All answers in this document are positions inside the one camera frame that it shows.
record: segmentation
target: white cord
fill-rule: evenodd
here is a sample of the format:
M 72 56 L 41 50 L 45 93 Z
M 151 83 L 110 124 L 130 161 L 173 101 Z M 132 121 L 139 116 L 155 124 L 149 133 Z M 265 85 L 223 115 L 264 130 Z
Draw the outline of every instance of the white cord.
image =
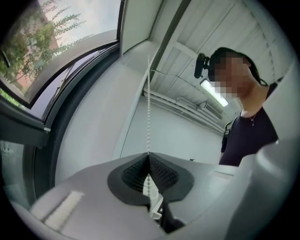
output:
M 148 56 L 148 93 L 147 93 L 147 153 L 150 153 L 150 60 Z

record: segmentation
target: glass panel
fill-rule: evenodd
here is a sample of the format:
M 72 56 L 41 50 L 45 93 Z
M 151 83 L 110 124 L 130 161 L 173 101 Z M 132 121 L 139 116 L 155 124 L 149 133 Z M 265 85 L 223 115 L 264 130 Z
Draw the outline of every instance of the glass panel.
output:
M 29 208 L 23 177 L 24 146 L 0 141 L 3 190 L 11 201 Z
M 65 80 L 71 75 L 72 72 L 74 72 L 87 60 L 95 56 L 98 52 L 99 51 L 89 54 L 88 56 L 78 60 L 73 66 L 63 71 L 57 78 L 55 78 L 49 84 L 49 86 L 43 91 L 43 93 L 39 96 L 37 101 L 34 103 L 32 108 L 27 109 L 27 111 L 30 114 L 43 119 L 46 109 L 50 107 L 54 97 L 59 93 L 60 87 L 64 84 Z
M 120 0 L 35 0 L 0 48 L 0 76 L 25 95 L 59 54 L 95 34 L 117 29 Z

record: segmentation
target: fluorescent light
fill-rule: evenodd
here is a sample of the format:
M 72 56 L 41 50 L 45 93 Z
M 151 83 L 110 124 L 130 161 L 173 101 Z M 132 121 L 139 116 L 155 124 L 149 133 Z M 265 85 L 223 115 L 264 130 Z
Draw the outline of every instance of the fluorescent light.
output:
M 228 105 L 226 99 L 211 85 L 211 83 L 207 80 L 204 80 L 201 84 L 205 90 L 207 90 L 223 107 Z

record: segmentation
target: ear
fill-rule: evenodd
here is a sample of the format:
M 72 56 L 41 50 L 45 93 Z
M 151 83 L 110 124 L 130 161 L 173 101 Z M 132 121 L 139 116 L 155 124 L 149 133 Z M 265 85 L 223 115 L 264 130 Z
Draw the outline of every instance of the ear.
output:
M 247 64 L 248 67 L 251 67 L 251 63 L 245 57 L 243 58 L 243 63 Z

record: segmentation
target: white wall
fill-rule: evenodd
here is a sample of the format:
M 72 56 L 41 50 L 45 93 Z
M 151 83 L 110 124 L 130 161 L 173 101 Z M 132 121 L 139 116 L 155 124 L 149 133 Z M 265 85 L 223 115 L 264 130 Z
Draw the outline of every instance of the white wall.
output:
M 122 157 L 146 152 L 147 102 L 140 97 Z M 222 137 L 156 105 L 150 108 L 150 151 L 218 164 Z
M 154 24 L 151 38 L 161 43 L 182 0 L 164 0 Z
M 123 20 L 122 53 L 150 36 L 162 0 L 127 0 Z
M 279 140 L 300 137 L 300 65 L 294 60 L 281 83 L 263 104 Z
M 55 183 L 88 166 L 120 157 L 148 67 L 158 45 L 143 42 L 118 59 L 83 98 L 63 137 Z
M 253 13 L 263 30 L 272 55 L 275 79 L 284 76 L 291 65 L 296 52 L 280 25 L 270 12 L 257 0 L 243 0 L 248 9 Z

